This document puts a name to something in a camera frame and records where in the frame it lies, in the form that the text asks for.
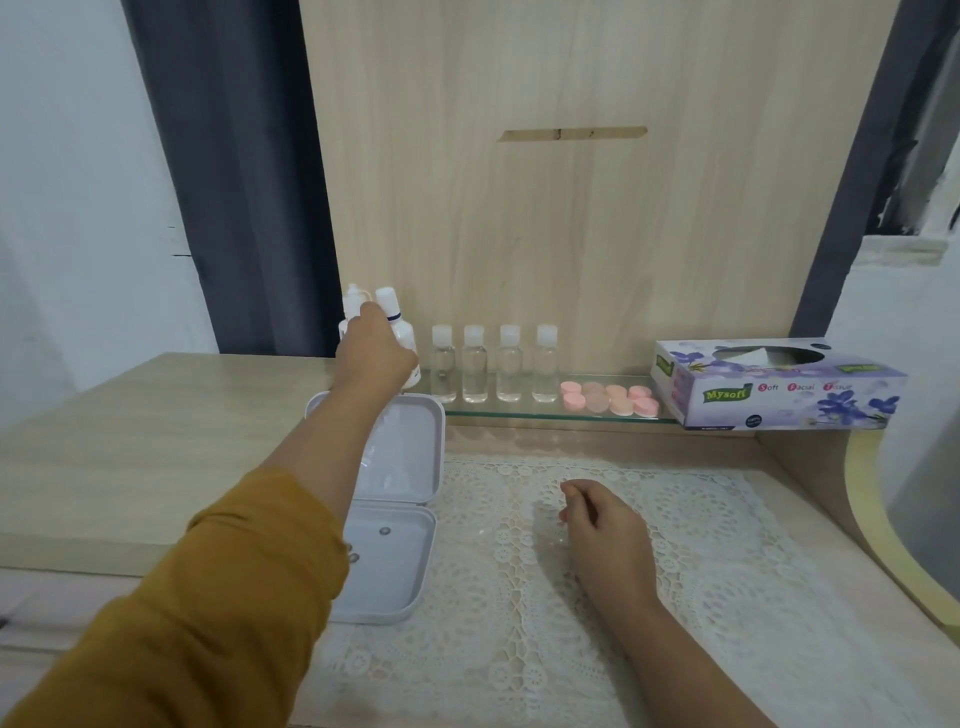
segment bottle cap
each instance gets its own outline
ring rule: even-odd
[[[464,346],[482,347],[483,327],[478,327],[477,325],[464,327]]]
[[[453,346],[453,328],[444,324],[433,327],[433,345],[437,349],[446,349]]]
[[[360,306],[370,300],[370,294],[361,290],[356,283],[347,286],[344,296],[344,318],[353,319],[360,315]]]
[[[516,324],[504,324],[500,327],[500,346],[518,347],[520,345],[520,327]]]
[[[383,312],[387,314],[387,319],[389,321],[398,321],[400,318],[400,303],[396,299],[396,291],[387,286],[386,288],[377,288],[376,289],[376,302],[380,304],[380,308],[383,309]]]
[[[540,324],[537,327],[537,345],[556,349],[557,327],[555,327],[553,324]]]

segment white lace tablecloth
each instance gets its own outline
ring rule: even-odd
[[[644,516],[660,598],[780,728],[940,725],[741,474],[458,455],[420,606],[331,624],[292,722],[649,725],[571,570],[557,513],[574,477]]]

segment pink round tablet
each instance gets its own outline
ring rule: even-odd
[[[650,397],[641,397],[634,400],[634,412],[640,417],[657,417],[660,413],[660,403]]]
[[[579,392],[567,392],[564,395],[564,409],[570,412],[579,412],[587,406],[587,398]]]
[[[634,403],[627,399],[626,396],[617,397],[611,400],[610,411],[619,417],[630,417],[634,414]]]
[[[601,412],[606,412],[609,406],[610,398],[607,397],[606,392],[594,392],[587,395],[587,409],[590,412],[599,415]]]
[[[630,399],[639,400],[641,397],[651,397],[653,392],[650,391],[650,387],[641,387],[638,384],[635,384],[630,388]]]

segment wooden desk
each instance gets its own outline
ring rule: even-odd
[[[317,359],[165,354],[0,435],[0,566],[142,574],[273,448],[329,375]],[[452,426],[447,448],[743,471],[889,657],[960,725],[960,650],[770,451],[756,438],[676,433]],[[49,658],[14,661],[36,671]],[[0,683],[13,669],[3,662]]]

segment wooden panel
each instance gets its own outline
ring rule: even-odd
[[[897,4],[301,0],[341,282],[575,371],[785,335]]]

